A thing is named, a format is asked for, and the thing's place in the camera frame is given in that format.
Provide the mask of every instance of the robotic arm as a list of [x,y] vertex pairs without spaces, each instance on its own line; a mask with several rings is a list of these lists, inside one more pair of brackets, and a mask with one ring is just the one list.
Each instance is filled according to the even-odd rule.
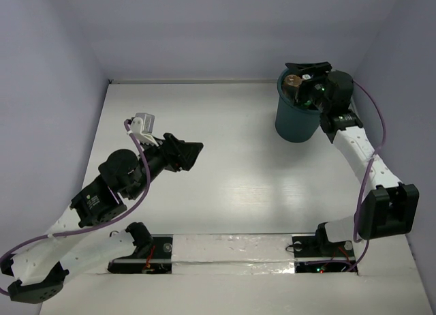
[[[389,170],[368,141],[361,120],[349,109],[353,78],[345,72],[332,71],[327,62],[287,63],[286,66],[291,78],[285,79],[288,84],[283,88],[293,96],[295,105],[316,108],[321,112],[323,132],[365,185],[365,198],[354,217],[358,235],[369,240],[410,232],[418,204],[418,190],[413,184],[402,183]],[[365,179],[371,158],[371,169]],[[352,238],[350,225],[344,225],[343,220],[320,224],[317,235],[324,250],[329,249],[328,245]]]
[[[151,135],[153,122],[154,116],[144,113],[126,121],[125,127],[133,136],[140,156],[128,149],[113,152],[99,166],[100,175],[72,199],[46,235],[20,246],[40,242],[1,259],[2,273],[16,278],[8,287],[12,301],[41,303],[59,293],[64,283],[75,275],[100,263],[129,255],[144,258],[149,254],[153,238],[143,223],[132,223],[103,243],[73,252],[71,249],[92,231],[129,215],[163,170],[190,170],[195,164],[203,144],[178,140],[169,133],[163,139],[155,138]],[[119,195],[129,200],[141,197],[128,211]]]

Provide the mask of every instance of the light purple wall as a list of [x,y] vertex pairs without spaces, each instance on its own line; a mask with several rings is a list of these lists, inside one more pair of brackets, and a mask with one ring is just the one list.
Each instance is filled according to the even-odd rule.
[[[0,28],[3,253],[43,233],[81,188],[108,81],[66,0],[0,0]],[[0,296],[2,314],[38,311]]]
[[[398,0],[358,68],[356,80],[375,97],[386,118],[382,156],[405,183],[420,190],[409,235],[424,286],[436,310],[436,0]],[[365,96],[355,96],[373,143],[381,128]]]
[[276,78],[286,61],[354,72],[396,0],[70,0],[109,78]]

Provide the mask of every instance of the red wire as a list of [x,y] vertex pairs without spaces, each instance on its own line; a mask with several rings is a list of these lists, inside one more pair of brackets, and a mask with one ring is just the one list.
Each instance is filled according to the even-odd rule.
[[150,259],[153,257],[153,252],[155,251],[155,248],[156,248],[155,245],[151,248],[150,254],[149,254],[149,256],[147,257],[147,260],[146,260],[146,262],[145,262],[145,266],[144,266],[144,268],[142,269],[143,271],[144,271],[145,269],[149,269],[149,268],[150,268],[149,261],[150,261]]
[[347,258],[347,261],[350,263],[347,252],[344,249],[342,249],[341,247],[338,247],[338,248],[341,251],[341,253],[343,253],[345,255],[345,257]]
[[322,265],[321,267],[326,267],[328,264],[332,262],[332,260],[336,257],[336,252],[333,253],[332,259],[330,259],[326,264]]

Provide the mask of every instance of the teal bucket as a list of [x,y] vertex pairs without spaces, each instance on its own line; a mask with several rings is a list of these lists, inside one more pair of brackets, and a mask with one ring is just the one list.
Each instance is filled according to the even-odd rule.
[[308,141],[320,126],[320,112],[292,104],[291,99],[284,94],[281,88],[283,79],[289,74],[289,70],[284,70],[277,80],[279,106],[275,117],[275,129],[286,141],[303,143]]

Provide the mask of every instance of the black mounting bracket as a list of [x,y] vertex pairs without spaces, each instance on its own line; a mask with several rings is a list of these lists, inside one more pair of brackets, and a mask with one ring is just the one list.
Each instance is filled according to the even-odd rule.
[[343,131],[351,126],[363,128],[363,123],[352,110],[346,110],[345,112],[337,115],[328,115],[322,113],[320,116],[320,121],[322,131],[327,135],[331,143],[333,143],[338,130]]
[[142,257],[131,255],[110,262],[113,274],[170,274],[172,271],[172,235],[153,237],[153,245]]
[[359,235],[365,239],[376,239],[409,233],[414,223],[419,191],[413,184],[398,187],[377,186],[362,203]]
[[16,280],[8,286],[7,291],[12,301],[33,304],[42,303],[62,290],[63,282],[68,273],[68,270],[64,270],[61,263],[58,262],[44,281],[22,286],[22,282]]
[[130,233],[134,238],[136,249],[132,255],[133,257],[142,258],[150,252],[153,246],[153,237],[143,223],[131,223],[125,232]]
[[70,208],[77,211],[81,228],[109,222],[127,210],[127,206],[110,190],[101,175],[72,199]]

